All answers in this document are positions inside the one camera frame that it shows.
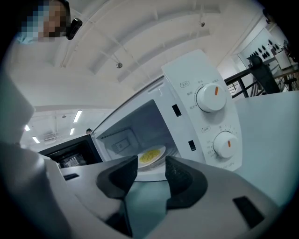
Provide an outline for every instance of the white microwave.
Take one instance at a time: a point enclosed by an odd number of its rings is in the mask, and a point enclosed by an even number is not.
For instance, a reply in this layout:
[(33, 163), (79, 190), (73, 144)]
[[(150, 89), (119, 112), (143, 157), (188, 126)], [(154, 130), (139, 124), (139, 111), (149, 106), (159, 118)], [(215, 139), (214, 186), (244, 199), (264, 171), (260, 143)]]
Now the white microwave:
[(224, 80), (201, 51), (162, 67), (164, 75), (110, 114), (91, 134), (102, 160), (163, 147), (163, 155), (138, 164), (135, 181), (162, 181), (165, 156), (234, 171), (242, 165), (237, 111)]

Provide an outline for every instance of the ceiling sprinkler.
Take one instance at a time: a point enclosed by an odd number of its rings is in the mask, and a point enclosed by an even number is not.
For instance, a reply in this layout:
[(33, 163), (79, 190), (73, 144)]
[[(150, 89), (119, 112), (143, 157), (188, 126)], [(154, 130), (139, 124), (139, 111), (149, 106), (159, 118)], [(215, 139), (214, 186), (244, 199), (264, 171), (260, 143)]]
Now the ceiling sprinkler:
[(120, 69), (122, 67), (122, 64), (119, 62), (116, 64), (116, 68)]

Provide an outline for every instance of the white knob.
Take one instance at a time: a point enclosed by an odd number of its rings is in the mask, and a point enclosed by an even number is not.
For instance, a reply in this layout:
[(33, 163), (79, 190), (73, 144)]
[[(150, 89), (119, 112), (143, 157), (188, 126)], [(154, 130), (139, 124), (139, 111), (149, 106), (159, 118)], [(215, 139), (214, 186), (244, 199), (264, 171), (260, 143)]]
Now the white knob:
[(222, 158), (230, 158), (238, 149), (239, 140), (228, 131), (221, 132), (216, 136), (213, 147), (216, 153)]
[(210, 83), (198, 91), (196, 101), (203, 111), (216, 112), (224, 107), (226, 97), (226, 93), (220, 85)]

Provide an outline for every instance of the ceiling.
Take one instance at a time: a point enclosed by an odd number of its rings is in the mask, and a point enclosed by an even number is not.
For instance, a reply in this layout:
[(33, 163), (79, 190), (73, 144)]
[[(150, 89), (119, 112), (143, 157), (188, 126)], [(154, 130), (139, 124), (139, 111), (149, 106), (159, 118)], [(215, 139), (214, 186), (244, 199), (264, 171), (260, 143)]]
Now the ceiling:
[[(111, 111), (162, 75), (161, 66), (202, 49), (218, 66), (249, 34), (261, 8), (250, 0), (69, 0), (83, 26), (73, 40), (20, 45), (13, 42), (6, 69), (37, 109), (32, 136), (69, 139), (72, 118), (82, 135)], [(201, 27), (199, 21), (205, 22)]]

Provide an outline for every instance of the light blue table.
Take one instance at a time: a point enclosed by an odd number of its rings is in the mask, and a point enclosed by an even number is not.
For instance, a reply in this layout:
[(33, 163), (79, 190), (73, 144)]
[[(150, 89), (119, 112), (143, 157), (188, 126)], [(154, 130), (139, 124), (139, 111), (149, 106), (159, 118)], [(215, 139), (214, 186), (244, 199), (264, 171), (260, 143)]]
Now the light blue table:
[[(235, 105), (243, 140), (236, 173), (282, 206), (299, 182), (299, 91), (243, 98)], [(144, 238), (163, 220), (168, 198), (167, 181), (133, 184), (126, 202), (134, 238)]]

